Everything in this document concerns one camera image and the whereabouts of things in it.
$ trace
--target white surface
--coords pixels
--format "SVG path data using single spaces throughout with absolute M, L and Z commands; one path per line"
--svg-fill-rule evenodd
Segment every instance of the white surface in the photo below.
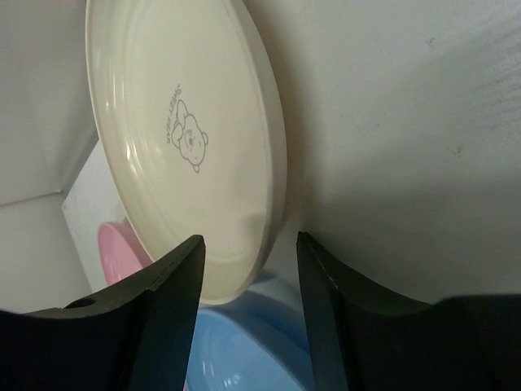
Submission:
M 94 146 L 84 19 L 85 0 L 0 2 L 0 204 L 67 189 Z
M 201 302 L 235 299 L 286 189 L 282 109 L 250 15 L 235 0 L 91 1 L 86 32 L 100 139 L 143 247 L 158 260 L 203 235 Z
M 307 229 L 418 299 L 520 292 L 519 1 L 245 3 L 288 138 L 266 268 L 298 287 Z
M 63 203 L 63 214 L 93 292 L 107 287 L 99 260 L 98 227 L 123 222 L 125 212 L 98 143 Z
M 63 197 L 0 206 L 0 308 L 31 312 L 90 294 L 61 212 Z

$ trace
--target bear logo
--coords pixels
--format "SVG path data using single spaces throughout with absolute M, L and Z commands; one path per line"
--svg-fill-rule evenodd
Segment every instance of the bear logo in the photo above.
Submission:
M 197 120 L 188 112 L 182 100 L 177 102 L 176 120 L 171 139 L 183 159 L 188 160 L 194 171 L 198 173 L 206 155 L 208 135 L 201 131 Z

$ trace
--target pink plate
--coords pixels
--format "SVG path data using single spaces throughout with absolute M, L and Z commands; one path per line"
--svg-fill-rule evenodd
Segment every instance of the pink plate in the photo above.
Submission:
M 104 222 L 98 229 L 99 256 L 108 285 L 113 285 L 152 263 L 129 226 Z

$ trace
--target blue plate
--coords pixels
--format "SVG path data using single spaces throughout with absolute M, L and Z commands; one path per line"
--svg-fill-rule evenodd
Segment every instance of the blue plate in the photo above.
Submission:
M 199 310 L 189 391 L 312 391 L 308 352 L 263 320 L 237 310 Z

